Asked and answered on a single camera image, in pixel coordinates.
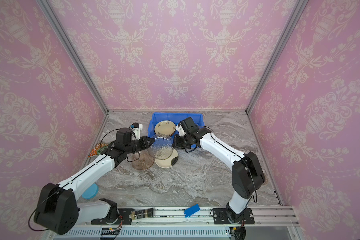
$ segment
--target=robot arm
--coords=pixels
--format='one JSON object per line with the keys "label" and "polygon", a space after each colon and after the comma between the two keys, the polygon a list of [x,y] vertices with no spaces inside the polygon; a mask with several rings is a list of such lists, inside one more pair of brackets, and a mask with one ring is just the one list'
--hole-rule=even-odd
{"label": "robot arm", "polygon": [[190,149],[192,144],[205,149],[224,162],[232,170],[232,186],[235,192],[227,204],[227,215],[232,222],[238,222],[246,209],[253,192],[265,181],[259,160],[253,152],[244,153],[218,139],[210,129],[199,128],[191,117],[177,126],[173,147]]}
{"label": "robot arm", "polygon": [[[173,147],[190,149],[196,144],[231,168],[235,192],[226,206],[226,214],[231,222],[241,221],[250,196],[265,180],[256,155],[232,148],[218,139],[211,130],[199,128],[192,118],[184,119],[176,128],[179,134],[175,135]],[[120,128],[115,141],[88,166],[58,184],[45,185],[40,192],[34,222],[60,235],[67,233],[76,223],[97,218],[113,224],[119,216],[115,202],[100,199],[77,204],[76,201],[96,180],[125,160],[127,154],[147,149],[153,144],[153,138],[140,137],[141,130],[142,125],[138,123],[132,124],[131,128]]]}
{"label": "robot arm", "polygon": [[67,233],[76,223],[88,220],[101,218],[105,223],[114,223],[119,216],[115,202],[100,199],[77,204],[76,201],[96,180],[125,160],[129,153],[147,149],[153,144],[153,138],[140,137],[141,130],[142,125],[137,123],[131,128],[120,128],[115,141],[88,166],[58,184],[45,185],[34,212],[34,222],[60,235]]}

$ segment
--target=blue sponge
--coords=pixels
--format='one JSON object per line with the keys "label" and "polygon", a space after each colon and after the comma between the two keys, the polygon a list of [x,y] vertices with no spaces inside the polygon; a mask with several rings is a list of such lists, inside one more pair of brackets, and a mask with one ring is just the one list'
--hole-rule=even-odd
{"label": "blue sponge", "polygon": [[190,215],[192,215],[198,211],[200,211],[200,207],[198,204],[196,204],[195,206],[192,206],[189,209],[186,209],[184,211],[184,214],[185,214],[185,217],[189,217]]}

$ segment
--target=pink damask wallpaper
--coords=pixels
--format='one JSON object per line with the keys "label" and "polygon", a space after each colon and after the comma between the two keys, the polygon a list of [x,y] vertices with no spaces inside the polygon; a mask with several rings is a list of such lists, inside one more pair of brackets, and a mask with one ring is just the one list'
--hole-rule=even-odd
{"label": "pink damask wallpaper", "polygon": [[39,238],[41,188],[81,167],[103,117],[37,3],[0,0],[0,239]]}
{"label": "pink damask wallpaper", "polygon": [[296,0],[49,0],[109,109],[245,109]]}
{"label": "pink damask wallpaper", "polygon": [[360,1],[309,1],[251,114],[306,239],[360,239]]}

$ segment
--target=brown glass plate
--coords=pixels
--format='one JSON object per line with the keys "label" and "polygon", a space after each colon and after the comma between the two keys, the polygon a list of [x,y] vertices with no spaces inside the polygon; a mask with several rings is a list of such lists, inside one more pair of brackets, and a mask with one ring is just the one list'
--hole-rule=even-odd
{"label": "brown glass plate", "polygon": [[155,162],[155,159],[148,154],[147,150],[140,151],[140,158],[136,160],[138,157],[138,153],[128,155],[128,161],[133,161],[131,164],[136,170],[148,169]]}

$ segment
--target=marble tabletop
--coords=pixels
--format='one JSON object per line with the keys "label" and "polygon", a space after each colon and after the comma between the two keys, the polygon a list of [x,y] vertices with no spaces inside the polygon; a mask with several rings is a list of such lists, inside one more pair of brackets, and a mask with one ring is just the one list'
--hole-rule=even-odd
{"label": "marble tabletop", "polygon": [[[278,205],[248,116],[243,111],[200,113],[204,116],[205,125],[211,127],[222,141],[240,151],[252,151],[259,157],[266,182],[257,191],[257,203],[251,201],[249,205]],[[152,112],[112,112],[101,137],[133,122],[143,124],[140,135],[146,136],[151,118]],[[104,142],[114,140],[115,134],[116,131],[108,134]],[[178,150],[178,153],[178,162],[167,169],[154,164],[149,169],[136,170],[130,162],[123,161],[97,180],[99,192],[95,198],[80,198],[78,202],[106,198],[119,206],[225,206],[234,191],[230,169],[203,149],[198,148],[191,153]]]}

